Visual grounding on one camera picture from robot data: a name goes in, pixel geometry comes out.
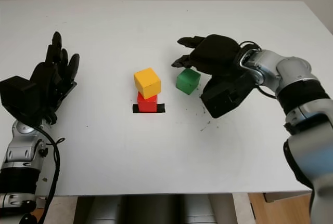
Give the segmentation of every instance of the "robotic hand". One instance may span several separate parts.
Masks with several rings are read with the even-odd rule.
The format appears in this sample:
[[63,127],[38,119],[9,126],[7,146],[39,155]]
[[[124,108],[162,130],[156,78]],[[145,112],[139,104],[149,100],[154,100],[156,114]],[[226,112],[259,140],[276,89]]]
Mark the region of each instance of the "robotic hand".
[[195,66],[212,75],[201,99],[214,118],[239,106],[254,88],[279,101],[286,114],[285,128],[291,134],[284,143],[285,157],[296,179],[312,189],[311,222],[331,223],[333,101],[311,74],[310,64],[262,50],[254,42],[238,44],[220,35],[184,37],[178,43],[194,50],[177,59],[173,67]]
[[50,126],[57,121],[55,112],[62,101],[76,86],[74,78],[79,59],[79,55],[74,54],[68,62],[67,52],[61,48],[61,36],[56,32],[45,62],[36,66],[29,80],[14,76],[0,82],[2,105],[16,118],[12,126],[13,138],[0,170],[1,223],[37,223],[30,212],[37,206],[36,183],[48,154],[46,146],[52,145],[56,169],[39,223],[45,220],[60,170],[57,144],[64,140],[54,142]]

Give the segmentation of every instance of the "black tape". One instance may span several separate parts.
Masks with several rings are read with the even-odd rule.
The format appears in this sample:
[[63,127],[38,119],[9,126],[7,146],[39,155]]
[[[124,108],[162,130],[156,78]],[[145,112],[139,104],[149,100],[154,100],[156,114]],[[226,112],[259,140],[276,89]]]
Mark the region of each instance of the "black tape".
[[139,111],[139,105],[133,104],[133,113],[165,113],[165,104],[159,103],[157,105],[157,112],[140,112]]

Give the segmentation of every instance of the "white tabletop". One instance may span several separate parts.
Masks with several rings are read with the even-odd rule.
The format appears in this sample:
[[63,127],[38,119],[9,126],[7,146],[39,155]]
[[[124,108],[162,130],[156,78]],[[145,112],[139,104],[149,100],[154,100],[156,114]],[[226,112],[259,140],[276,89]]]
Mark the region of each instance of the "white tabletop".
[[[175,87],[171,63],[190,49],[183,36],[226,35],[308,60],[333,95],[333,36],[302,2],[0,1],[0,80],[29,78],[54,31],[81,56],[78,86],[57,112],[54,138],[61,173],[57,195],[294,191],[283,155],[285,116],[253,91],[236,110],[213,119],[199,95]],[[166,113],[133,114],[133,74],[152,67]],[[0,156],[14,119],[0,108]],[[38,194],[54,171],[44,163]]]

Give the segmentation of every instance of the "floor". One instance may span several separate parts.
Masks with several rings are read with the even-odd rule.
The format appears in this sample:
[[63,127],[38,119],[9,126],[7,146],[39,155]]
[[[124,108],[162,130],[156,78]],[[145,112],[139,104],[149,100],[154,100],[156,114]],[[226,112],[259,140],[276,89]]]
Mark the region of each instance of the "floor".
[[267,203],[263,194],[250,193],[257,224],[310,224],[310,195]]
[[[267,203],[262,193],[249,193],[256,224],[310,224],[310,196]],[[46,217],[45,224],[73,224],[77,197],[55,197]],[[34,212],[40,218],[43,210]]]

